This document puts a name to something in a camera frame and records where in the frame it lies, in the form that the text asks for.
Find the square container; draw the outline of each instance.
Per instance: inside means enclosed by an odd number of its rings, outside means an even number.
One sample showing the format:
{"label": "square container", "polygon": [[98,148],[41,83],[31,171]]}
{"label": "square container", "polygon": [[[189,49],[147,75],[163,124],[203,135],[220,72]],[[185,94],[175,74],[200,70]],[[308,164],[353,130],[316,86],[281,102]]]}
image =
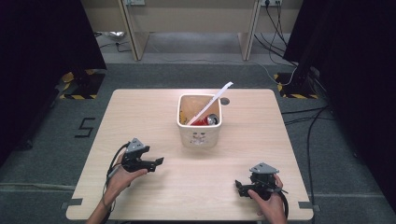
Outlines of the square container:
{"label": "square container", "polygon": [[183,94],[180,96],[177,106],[177,126],[180,130],[183,146],[190,148],[211,148],[218,142],[219,130],[222,123],[219,99],[198,118],[202,119],[210,114],[215,114],[219,118],[218,124],[202,126],[187,125],[209,103],[213,96],[213,94]]}

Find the person's right hand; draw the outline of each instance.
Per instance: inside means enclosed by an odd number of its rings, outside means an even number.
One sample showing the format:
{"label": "person's right hand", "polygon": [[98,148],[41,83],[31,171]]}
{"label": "person's right hand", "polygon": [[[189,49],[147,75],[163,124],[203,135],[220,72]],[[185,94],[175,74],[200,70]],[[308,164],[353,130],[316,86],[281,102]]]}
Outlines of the person's right hand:
{"label": "person's right hand", "polygon": [[[274,175],[274,178],[276,179],[276,185],[283,188],[283,183],[279,176]],[[279,194],[272,193],[270,199],[265,201],[252,189],[248,190],[247,193],[260,207],[260,211],[257,213],[258,216],[264,215],[270,223],[286,223],[283,202]]]}

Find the soda can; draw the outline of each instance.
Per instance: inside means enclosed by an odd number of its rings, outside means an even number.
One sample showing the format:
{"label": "soda can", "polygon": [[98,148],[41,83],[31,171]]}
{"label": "soda can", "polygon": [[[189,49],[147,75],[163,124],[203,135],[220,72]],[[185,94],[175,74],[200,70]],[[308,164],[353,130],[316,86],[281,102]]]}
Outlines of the soda can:
{"label": "soda can", "polygon": [[198,119],[193,122],[191,125],[216,125],[219,123],[219,118],[215,114],[210,114],[202,119]]}

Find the gray carpet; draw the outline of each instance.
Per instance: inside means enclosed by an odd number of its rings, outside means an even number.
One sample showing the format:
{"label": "gray carpet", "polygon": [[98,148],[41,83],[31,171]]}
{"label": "gray carpet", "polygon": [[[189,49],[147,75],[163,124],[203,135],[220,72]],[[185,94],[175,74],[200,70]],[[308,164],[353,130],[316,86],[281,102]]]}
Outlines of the gray carpet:
{"label": "gray carpet", "polygon": [[[287,66],[267,66],[272,76],[291,72]],[[34,147],[14,151],[0,169],[0,223],[81,223],[67,220],[64,203],[73,194],[111,93],[116,89],[220,89],[232,81],[234,89],[271,89],[282,112],[325,106],[324,99],[287,99],[258,65],[219,64],[108,64],[105,79],[94,100],[57,99],[32,139]],[[306,139],[318,111],[285,114],[287,130],[308,194]],[[78,127],[84,118],[93,127],[90,137]],[[310,135],[316,223],[396,223],[396,216],[342,128],[326,110]]]}

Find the wooden table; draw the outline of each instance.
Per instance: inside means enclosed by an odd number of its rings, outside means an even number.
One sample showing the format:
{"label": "wooden table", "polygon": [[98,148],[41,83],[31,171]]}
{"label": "wooden table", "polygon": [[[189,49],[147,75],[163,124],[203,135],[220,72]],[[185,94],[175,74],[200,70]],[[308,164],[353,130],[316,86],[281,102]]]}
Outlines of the wooden table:
{"label": "wooden table", "polygon": [[117,199],[110,219],[261,220],[258,205],[240,197],[235,179],[250,184],[249,168],[265,162],[280,171],[289,194],[290,220],[308,220],[309,202],[275,95],[270,90],[229,89],[221,97],[223,122],[218,144],[210,149],[183,147],[177,127],[178,97],[218,90],[117,90],[107,107],[69,206],[69,219],[87,219],[102,197],[106,170],[117,149],[138,138],[150,146],[142,159],[164,157]]}

